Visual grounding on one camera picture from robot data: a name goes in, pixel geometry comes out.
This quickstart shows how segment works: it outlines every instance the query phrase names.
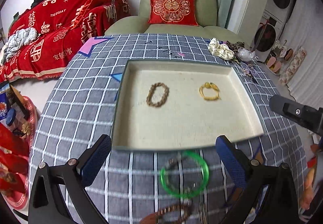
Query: red sofa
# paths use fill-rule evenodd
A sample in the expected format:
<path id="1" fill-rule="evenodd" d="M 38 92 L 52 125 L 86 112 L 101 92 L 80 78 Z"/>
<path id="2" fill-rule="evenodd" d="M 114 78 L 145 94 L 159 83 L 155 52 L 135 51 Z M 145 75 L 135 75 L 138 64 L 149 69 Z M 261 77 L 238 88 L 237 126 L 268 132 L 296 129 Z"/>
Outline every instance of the red sofa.
<path id="1" fill-rule="evenodd" d="M 130 16 L 126 0 L 116 0 L 117 20 Z M 45 0 L 26 10 L 9 30 L 34 27 L 41 36 L 0 67 L 0 82 L 59 77 L 80 47 L 103 36 L 113 24 L 111 0 Z"/>

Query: tray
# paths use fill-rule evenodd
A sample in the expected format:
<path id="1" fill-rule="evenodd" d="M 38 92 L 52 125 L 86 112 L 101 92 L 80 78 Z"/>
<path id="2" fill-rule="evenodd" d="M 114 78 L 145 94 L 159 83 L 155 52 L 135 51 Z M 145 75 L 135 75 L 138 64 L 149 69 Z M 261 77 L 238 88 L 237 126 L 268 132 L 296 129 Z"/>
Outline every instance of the tray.
<path id="1" fill-rule="evenodd" d="M 152 84 L 169 88 L 161 107 L 146 104 Z M 220 100 L 199 94 L 205 82 L 220 89 Z M 213 96 L 212 89 L 204 89 Z M 163 95 L 158 87 L 152 98 Z M 179 150 L 213 146 L 220 135 L 236 142 L 263 134 L 262 123 L 235 68 L 187 61 L 129 60 L 122 76 L 112 146 L 127 150 Z"/>

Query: gold bracelet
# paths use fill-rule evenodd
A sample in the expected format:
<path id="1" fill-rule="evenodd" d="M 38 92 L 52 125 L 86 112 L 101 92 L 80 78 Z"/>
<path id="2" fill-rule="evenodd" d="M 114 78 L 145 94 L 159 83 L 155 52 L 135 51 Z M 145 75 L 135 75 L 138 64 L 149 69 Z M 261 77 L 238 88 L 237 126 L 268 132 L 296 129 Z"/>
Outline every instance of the gold bracelet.
<path id="1" fill-rule="evenodd" d="M 203 88 L 207 88 L 207 89 L 212 88 L 212 89 L 214 89 L 214 91 L 216 92 L 216 96 L 214 96 L 214 97 L 206 97 L 206 96 L 204 96 Z M 220 99 L 219 92 L 220 92 L 219 88 L 214 83 L 205 82 L 202 86 L 200 86 L 200 95 L 201 95 L 201 97 L 204 98 L 204 100 L 212 101 L 212 100 Z"/>

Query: gray cloth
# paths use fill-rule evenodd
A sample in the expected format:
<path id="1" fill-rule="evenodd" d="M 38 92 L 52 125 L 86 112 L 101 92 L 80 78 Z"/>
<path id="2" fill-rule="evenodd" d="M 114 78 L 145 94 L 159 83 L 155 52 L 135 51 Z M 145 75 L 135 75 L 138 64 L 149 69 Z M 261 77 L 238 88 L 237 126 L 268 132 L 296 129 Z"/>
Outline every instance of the gray cloth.
<path id="1" fill-rule="evenodd" d="M 70 158 L 78 158 L 101 134 L 110 133 L 114 98 L 120 84 L 109 75 L 122 73 L 128 59 L 173 59 L 176 54 L 163 52 L 160 47 L 164 46 L 184 53 L 185 56 L 180 58 L 185 61 L 235 65 L 241 70 L 237 64 L 212 56 L 207 49 L 209 42 L 209 39 L 176 35 L 116 35 L 110 41 L 96 45 L 90 57 L 76 54 L 51 92 L 38 122 L 30 154 L 29 190 L 41 161 L 50 166 L 65 164 Z M 236 147 L 249 158 L 261 147 L 266 165 L 279 165 L 285 161 L 290 165 L 296 192 L 300 196 L 306 173 L 301 139 L 295 123 L 270 111 L 269 98 L 278 91 L 256 63 L 255 72 L 259 85 L 248 77 L 243 77 L 243 81 L 261 113 L 266 135 L 239 142 Z M 234 185 L 214 148 L 203 148 L 197 152 L 209 165 L 210 180 L 203 199 L 209 221 L 217 223 L 225 215 L 223 205 Z M 176 155 L 176 152 L 113 149 L 87 192 L 110 224 L 138 223 L 142 217 L 159 208 L 178 202 L 164 191 L 158 178 L 166 161 Z M 197 171 L 196 165 L 180 164 L 174 177 L 180 180 L 181 189 L 185 185 L 181 180 L 196 181 L 199 178 Z M 62 192 L 74 220 L 81 223 L 65 188 Z M 197 223 L 199 199 L 193 199 L 194 211 L 186 224 Z"/>
<path id="2" fill-rule="evenodd" d="M 38 38 L 37 30 L 33 27 L 17 30 L 15 34 L 9 37 L 7 49 L 4 52 L 6 62 L 23 47 L 29 45 Z"/>

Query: red cushion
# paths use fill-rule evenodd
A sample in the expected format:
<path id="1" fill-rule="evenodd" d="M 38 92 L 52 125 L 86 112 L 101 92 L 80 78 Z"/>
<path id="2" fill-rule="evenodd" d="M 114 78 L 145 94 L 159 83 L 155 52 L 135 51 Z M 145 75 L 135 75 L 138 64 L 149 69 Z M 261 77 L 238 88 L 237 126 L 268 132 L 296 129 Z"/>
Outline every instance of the red cushion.
<path id="1" fill-rule="evenodd" d="M 194 0 L 150 0 L 150 24 L 198 25 Z"/>

